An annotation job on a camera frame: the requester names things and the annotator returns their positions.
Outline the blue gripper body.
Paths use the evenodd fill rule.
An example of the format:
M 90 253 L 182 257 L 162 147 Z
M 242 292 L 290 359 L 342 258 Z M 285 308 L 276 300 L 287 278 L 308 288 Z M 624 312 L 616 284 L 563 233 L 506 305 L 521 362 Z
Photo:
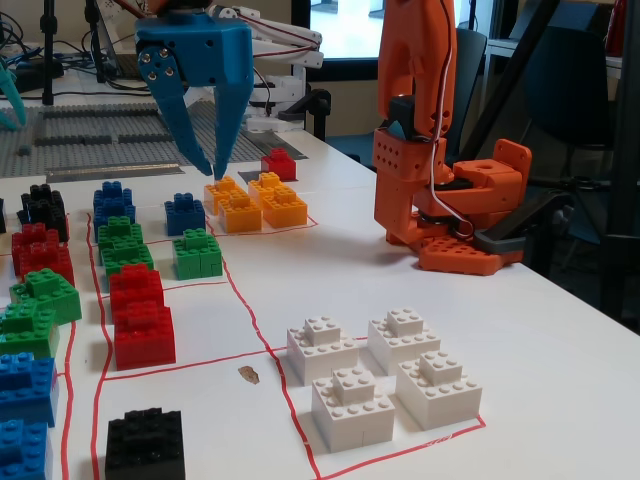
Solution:
M 251 89 L 251 31 L 241 20 L 156 17 L 135 24 L 138 62 L 151 89 Z

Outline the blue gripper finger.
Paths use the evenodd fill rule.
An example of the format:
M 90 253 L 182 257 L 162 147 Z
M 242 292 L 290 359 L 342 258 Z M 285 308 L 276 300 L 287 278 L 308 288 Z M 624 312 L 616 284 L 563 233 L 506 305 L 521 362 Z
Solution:
M 252 91 L 252 82 L 219 84 L 215 87 L 216 180 L 225 175 Z
M 178 151 L 201 173 L 211 176 L 211 163 L 196 139 L 184 102 L 185 90 L 173 52 L 159 45 L 147 45 L 139 52 L 138 63 Z

